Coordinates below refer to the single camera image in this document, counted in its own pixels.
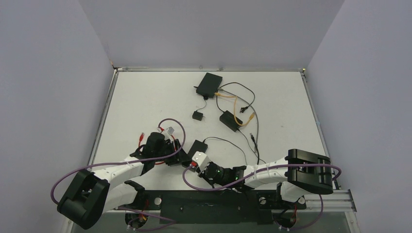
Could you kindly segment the large black network switch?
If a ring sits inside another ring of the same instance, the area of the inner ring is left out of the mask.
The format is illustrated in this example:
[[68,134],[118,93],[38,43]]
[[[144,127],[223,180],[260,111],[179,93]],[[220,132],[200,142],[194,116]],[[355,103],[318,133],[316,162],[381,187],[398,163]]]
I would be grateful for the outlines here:
[[200,84],[196,87],[196,93],[204,98],[213,98],[223,78],[221,76],[206,73]]

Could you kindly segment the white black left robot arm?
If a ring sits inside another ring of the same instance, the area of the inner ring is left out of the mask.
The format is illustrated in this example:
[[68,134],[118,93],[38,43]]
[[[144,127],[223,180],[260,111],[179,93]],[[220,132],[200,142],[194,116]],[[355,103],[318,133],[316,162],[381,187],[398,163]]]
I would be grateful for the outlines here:
[[180,141],[167,133],[153,132],[145,144],[118,165],[76,171],[72,182],[57,203],[57,211],[87,230],[101,215],[117,207],[146,210],[152,207],[145,188],[133,181],[158,163],[168,166],[190,163]]

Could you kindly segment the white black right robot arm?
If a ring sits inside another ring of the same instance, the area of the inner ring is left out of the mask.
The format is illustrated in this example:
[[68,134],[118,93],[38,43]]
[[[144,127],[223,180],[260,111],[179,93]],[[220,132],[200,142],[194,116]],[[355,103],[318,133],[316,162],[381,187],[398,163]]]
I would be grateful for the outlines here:
[[326,156],[290,149],[287,156],[271,163],[223,168],[212,162],[203,152],[192,157],[199,177],[218,189],[235,189],[245,192],[262,185],[275,183],[274,201],[287,207],[306,194],[329,195],[333,193],[333,167]]

